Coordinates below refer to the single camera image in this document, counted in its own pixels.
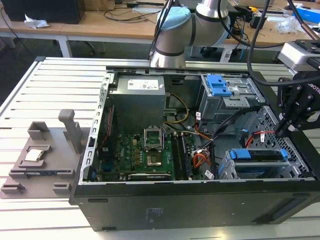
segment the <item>white table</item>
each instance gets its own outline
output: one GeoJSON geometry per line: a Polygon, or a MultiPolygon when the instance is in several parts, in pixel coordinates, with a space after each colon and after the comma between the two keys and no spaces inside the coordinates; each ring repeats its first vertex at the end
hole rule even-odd
{"type": "MultiPolygon", "coordinates": [[[[32,121],[48,127],[63,127],[58,121],[62,108],[75,110],[75,120],[90,127],[102,77],[107,65],[145,60],[52,58],[34,62],[0,108],[0,186],[14,166],[28,139],[32,121]]],[[[188,62],[194,66],[197,62],[188,62]]],[[[242,63],[201,63],[213,69],[246,69],[242,63]]],[[[291,74],[282,65],[254,64],[269,81],[291,74]]],[[[319,149],[320,131],[308,131],[319,149]]],[[[188,240],[188,239],[320,239],[320,203],[309,206],[279,225],[226,226],[191,229],[162,229],[94,232],[77,206],[67,199],[0,199],[0,239],[86,239],[86,240],[188,240]]]]}

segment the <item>sticker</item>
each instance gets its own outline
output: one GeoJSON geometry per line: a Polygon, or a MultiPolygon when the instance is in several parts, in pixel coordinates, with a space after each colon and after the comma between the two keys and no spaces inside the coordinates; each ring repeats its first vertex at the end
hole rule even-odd
{"type": "Polygon", "coordinates": [[[262,143],[265,142],[265,135],[266,135],[266,134],[265,134],[264,132],[260,134],[260,141],[261,141],[262,143]]]}
{"type": "Polygon", "coordinates": [[[229,90],[230,91],[239,91],[239,89],[236,86],[230,86],[229,90]]]}
{"type": "Polygon", "coordinates": [[[25,175],[41,175],[40,172],[26,172],[25,175]]]}
{"type": "Polygon", "coordinates": [[[206,170],[204,175],[206,175],[210,180],[214,179],[215,177],[209,170],[206,170]]]}
{"type": "Polygon", "coordinates": [[[158,80],[151,79],[130,79],[128,90],[159,90],[158,80]]]}
{"type": "Polygon", "coordinates": [[[201,120],[201,112],[198,112],[198,111],[197,111],[197,112],[195,113],[195,117],[196,117],[197,120],[200,121],[200,120],[201,120]]]}

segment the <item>red wire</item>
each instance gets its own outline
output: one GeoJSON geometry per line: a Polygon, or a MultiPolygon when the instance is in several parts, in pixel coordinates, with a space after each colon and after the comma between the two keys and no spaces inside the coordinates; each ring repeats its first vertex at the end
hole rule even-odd
{"type": "Polygon", "coordinates": [[[100,147],[98,148],[98,150],[100,150],[102,148],[102,146],[104,145],[105,141],[107,140],[108,138],[108,135],[109,135],[109,132],[110,132],[110,119],[111,119],[111,110],[112,110],[112,107],[109,108],[109,116],[108,116],[108,130],[106,132],[106,135],[100,145],[100,147]]]}
{"type": "MultiPolygon", "coordinates": [[[[256,135],[256,134],[274,134],[275,133],[275,131],[256,131],[256,132],[254,132],[253,134],[254,135],[256,135]]],[[[246,148],[248,148],[249,146],[250,146],[250,144],[251,144],[251,142],[252,142],[252,140],[254,139],[254,136],[252,135],[252,136],[250,136],[249,138],[248,138],[248,140],[245,142],[245,147],[246,148]]]]}

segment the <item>electronic equipment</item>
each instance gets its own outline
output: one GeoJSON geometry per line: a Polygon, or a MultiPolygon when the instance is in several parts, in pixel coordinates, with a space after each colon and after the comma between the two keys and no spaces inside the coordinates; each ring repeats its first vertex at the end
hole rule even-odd
{"type": "MultiPolygon", "coordinates": [[[[274,4],[274,1],[275,0],[271,0],[269,4],[274,4]]],[[[263,8],[266,0],[232,0],[232,2],[238,6],[263,8]]]]}
{"type": "Polygon", "coordinates": [[[84,0],[2,0],[11,21],[24,21],[25,15],[48,23],[78,24],[85,14],[84,0]]]}
{"type": "Polygon", "coordinates": [[[245,71],[108,68],[70,201],[95,231],[281,223],[320,196],[320,156],[277,137],[275,100],[245,71]],[[132,81],[154,100],[122,101],[132,81]]]}

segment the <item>yellow wire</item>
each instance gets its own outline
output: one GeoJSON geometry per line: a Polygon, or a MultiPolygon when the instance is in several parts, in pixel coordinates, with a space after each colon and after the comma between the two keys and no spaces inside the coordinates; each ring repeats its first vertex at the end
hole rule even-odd
{"type": "Polygon", "coordinates": [[[181,99],[180,97],[178,97],[178,96],[175,95],[174,93],[170,93],[170,95],[175,96],[177,99],[179,99],[179,100],[181,101],[181,103],[182,103],[182,104],[184,105],[184,107],[185,107],[186,114],[185,114],[185,117],[184,117],[183,119],[181,119],[181,120],[176,120],[176,121],[164,121],[163,123],[165,123],[165,124],[179,124],[179,123],[181,123],[181,122],[184,122],[184,121],[188,118],[188,116],[189,116],[189,109],[188,109],[187,105],[185,104],[184,101],[182,101],[182,99],[181,99]]]}

